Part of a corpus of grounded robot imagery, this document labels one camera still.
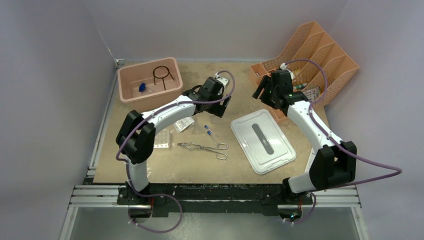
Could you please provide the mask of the white packet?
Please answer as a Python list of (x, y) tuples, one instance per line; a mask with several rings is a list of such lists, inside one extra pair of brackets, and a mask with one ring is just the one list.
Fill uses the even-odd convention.
[(195, 120), (191, 116), (189, 116), (176, 121), (173, 126), (178, 133), (181, 133), (185, 129), (190, 127), (194, 122)]

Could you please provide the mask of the blue capped clear syringe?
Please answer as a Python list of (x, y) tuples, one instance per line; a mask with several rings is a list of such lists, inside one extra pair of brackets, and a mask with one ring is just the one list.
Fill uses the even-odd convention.
[(150, 89), (146, 83), (142, 82), (139, 87), (138, 87), (138, 92), (139, 93), (149, 93), (149, 94), (154, 94), (156, 93), (155, 90)]

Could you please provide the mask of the pink plastic bin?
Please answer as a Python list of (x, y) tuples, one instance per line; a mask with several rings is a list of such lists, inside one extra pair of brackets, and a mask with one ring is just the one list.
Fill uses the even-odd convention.
[[(131, 110), (146, 112), (174, 101), (183, 92), (177, 60), (166, 57), (120, 68), (117, 72), (120, 101)], [(156, 93), (140, 93), (139, 85)]]

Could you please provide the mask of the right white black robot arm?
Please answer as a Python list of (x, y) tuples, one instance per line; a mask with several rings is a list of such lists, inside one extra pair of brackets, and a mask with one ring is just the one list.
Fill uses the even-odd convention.
[(252, 96), (280, 110), (292, 120), (315, 152), (307, 172), (282, 181), (280, 196), (284, 202), (292, 204), (305, 192), (326, 190), (353, 182), (356, 176), (356, 145), (331, 133), (316, 115), (305, 94), (294, 91), (288, 70), (278, 69), (263, 76)]

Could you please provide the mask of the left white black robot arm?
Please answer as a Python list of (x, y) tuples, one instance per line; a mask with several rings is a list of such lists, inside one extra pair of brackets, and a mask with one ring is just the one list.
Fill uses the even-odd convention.
[(116, 159), (123, 161), (127, 172), (129, 197), (138, 205), (149, 199), (147, 160), (154, 150), (156, 135), (179, 120), (207, 112), (222, 117), (231, 96), (225, 95), (230, 81), (219, 75), (208, 77), (202, 85), (183, 92), (175, 100), (156, 109), (130, 111), (117, 134)]

